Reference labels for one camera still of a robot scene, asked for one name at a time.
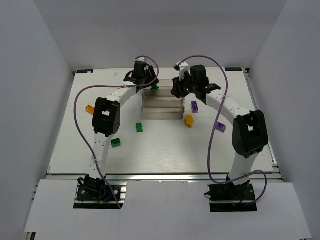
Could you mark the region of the green small lego brick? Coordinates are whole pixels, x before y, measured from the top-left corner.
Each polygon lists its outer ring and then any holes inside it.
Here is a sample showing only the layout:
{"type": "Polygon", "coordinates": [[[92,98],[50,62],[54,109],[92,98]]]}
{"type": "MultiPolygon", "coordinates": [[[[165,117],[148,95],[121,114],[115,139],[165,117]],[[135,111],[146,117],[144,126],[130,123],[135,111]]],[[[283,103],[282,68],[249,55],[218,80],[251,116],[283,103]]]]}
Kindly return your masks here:
{"type": "Polygon", "coordinates": [[[151,88],[152,88],[153,90],[158,90],[158,89],[159,89],[159,86],[155,84],[155,85],[152,85],[151,88]]]}

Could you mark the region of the yellow rounded lego brick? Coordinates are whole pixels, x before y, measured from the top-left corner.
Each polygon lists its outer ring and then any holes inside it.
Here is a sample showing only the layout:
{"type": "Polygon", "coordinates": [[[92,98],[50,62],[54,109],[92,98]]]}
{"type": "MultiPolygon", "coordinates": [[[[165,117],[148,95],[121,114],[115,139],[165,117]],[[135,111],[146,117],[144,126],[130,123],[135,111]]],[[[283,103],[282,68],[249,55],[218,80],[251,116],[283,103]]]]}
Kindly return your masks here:
{"type": "Polygon", "coordinates": [[[195,122],[195,121],[194,121],[194,118],[193,118],[192,115],[187,114],[187,115],[185,116],[184,123],[185,123],[185,125],[186,125],[188,128],[192,128],[193,125],[194,125],[194,122],[195,122]]]}

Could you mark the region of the green rectangular lego brick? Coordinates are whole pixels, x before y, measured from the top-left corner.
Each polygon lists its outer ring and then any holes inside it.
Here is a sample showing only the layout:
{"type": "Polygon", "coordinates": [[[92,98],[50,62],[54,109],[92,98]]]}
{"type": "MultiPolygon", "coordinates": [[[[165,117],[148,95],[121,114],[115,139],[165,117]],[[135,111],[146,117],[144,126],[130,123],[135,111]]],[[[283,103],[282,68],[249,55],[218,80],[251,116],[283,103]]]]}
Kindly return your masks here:
{"type": "Polygon", "coordinates": [[[143,125],[141,122],[136,123],[136,132],[137,133],[142,133],[143,132],[143,125]]]}

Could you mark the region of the purple curved lego brick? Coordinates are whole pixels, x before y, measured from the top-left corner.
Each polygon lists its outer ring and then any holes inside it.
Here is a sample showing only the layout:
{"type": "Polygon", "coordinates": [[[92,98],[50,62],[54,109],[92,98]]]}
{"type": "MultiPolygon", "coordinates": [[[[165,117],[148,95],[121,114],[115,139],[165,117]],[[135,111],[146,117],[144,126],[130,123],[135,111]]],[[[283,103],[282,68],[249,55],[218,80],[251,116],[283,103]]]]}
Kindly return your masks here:
{"type": "Polygon", "coordinates": [[[215,128],[222,133],[224,133],[227,130],[227,126],[220,122],[216,123],[215,128]]]}

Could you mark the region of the orange rectangular lego brick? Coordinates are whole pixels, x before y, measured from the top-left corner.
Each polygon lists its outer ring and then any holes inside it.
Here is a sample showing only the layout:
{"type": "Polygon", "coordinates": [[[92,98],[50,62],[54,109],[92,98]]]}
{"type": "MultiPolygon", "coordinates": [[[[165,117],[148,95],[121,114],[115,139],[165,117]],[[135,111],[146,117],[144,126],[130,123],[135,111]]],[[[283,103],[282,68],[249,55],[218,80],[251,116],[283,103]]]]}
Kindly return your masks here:
{"type": "Polygon", "coordinates": [[[91,106],[91,105],[87,105],[87,106],[85,107],[85,110],[86,110],[88,113],[90,113],[91,115],[93,115],[93,114],[94,114],[94,111],[95,111],[95,108],[94,108],[93,106],[91,106]]]}

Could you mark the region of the green curved lego brick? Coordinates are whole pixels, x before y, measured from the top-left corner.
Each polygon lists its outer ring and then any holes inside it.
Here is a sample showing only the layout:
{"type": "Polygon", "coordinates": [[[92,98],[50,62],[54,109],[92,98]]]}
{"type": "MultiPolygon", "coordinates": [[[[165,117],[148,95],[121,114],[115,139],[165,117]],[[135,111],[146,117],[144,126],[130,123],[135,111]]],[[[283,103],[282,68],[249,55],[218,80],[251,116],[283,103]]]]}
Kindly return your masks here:
{"type": "Polygon", "coordinates": [[[122,144],[121,139],[120,138],[114,138],[111,140],[111,146],[113,148],[119,147],[122,144]]]}

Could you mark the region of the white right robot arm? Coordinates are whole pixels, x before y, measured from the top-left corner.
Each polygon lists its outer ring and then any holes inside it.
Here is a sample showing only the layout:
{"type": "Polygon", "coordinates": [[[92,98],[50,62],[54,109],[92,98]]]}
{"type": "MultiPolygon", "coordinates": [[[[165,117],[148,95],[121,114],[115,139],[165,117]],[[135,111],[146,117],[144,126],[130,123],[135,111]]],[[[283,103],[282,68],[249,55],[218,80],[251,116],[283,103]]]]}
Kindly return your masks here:
{"type": "Polygon", "coordinates": [[[226,183],[245,186],[253,164],[269,143],[265,115],[261,110],[249,110],[238,104],[215,83],[210,83],[203,65],[189,66],[185,62],[176,65],[179,76],[173,81],[171,94],[184,98],[189,94],[218,111],[232,125],[232,146],[235,157],[226,183]]]}

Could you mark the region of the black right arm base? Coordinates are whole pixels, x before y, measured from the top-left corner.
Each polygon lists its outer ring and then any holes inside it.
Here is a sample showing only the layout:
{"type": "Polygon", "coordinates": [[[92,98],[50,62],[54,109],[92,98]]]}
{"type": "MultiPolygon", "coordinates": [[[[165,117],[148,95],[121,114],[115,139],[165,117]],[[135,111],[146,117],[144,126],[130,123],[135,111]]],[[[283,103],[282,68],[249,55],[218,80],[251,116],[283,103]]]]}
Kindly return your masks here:
{"type": "Polygon", "coordinates": [[[253,185],[247,181],[242,185],[210,184],[204,194],[209,200],[211,213],[257,212],[253,185]]]}

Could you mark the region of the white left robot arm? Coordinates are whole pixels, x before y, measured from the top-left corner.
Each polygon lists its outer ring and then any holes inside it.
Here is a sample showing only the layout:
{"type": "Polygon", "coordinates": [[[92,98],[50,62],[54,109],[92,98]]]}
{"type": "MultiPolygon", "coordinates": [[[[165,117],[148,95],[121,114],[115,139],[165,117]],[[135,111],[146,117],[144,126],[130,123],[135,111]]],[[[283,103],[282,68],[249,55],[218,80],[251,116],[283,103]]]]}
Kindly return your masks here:
{"type": "Polygon", "coordinates": [[[134,87],[123,86],[106,98],[99,97],[95,101],[92,126],[94,131],[93,164],[102,175],[107,172],[107,158],[111,141],[121,124],[121,107],[141,89],[159,80],[153,66],[145,57],[138,58],[132,71],[125,75],[123,83],[132,83],[134,87]]]}

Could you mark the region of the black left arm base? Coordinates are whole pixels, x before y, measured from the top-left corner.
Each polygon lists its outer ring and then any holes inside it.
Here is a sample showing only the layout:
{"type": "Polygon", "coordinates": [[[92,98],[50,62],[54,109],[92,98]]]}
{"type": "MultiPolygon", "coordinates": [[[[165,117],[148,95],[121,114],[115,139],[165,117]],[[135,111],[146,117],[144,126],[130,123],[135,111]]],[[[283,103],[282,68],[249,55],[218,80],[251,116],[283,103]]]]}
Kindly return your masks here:
{"type": "Polygon", "coordinates": [[[74,209],[120,210],[124,204],[124,186],[111,185],[88,174],[77,179],[74,209]]]}

